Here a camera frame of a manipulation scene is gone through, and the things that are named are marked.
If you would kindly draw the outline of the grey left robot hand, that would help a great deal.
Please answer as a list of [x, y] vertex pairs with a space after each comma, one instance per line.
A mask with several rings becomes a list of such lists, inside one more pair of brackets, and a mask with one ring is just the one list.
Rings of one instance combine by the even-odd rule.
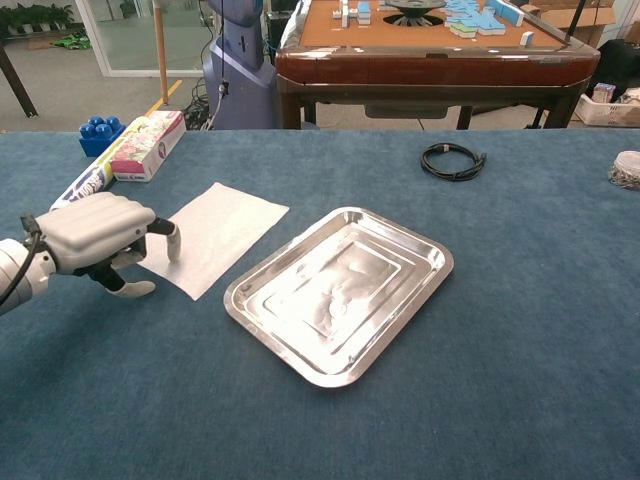
[[99, 192], [36, 218], [56, 272], [89, 276], [120, 298], [138, 298], [155, 290], [151, 281], [127, 282], [118, 271], [146, 257], [148, 233], [166, 237], [167, 257], [181, 254], [177, 224], [124, 196]]

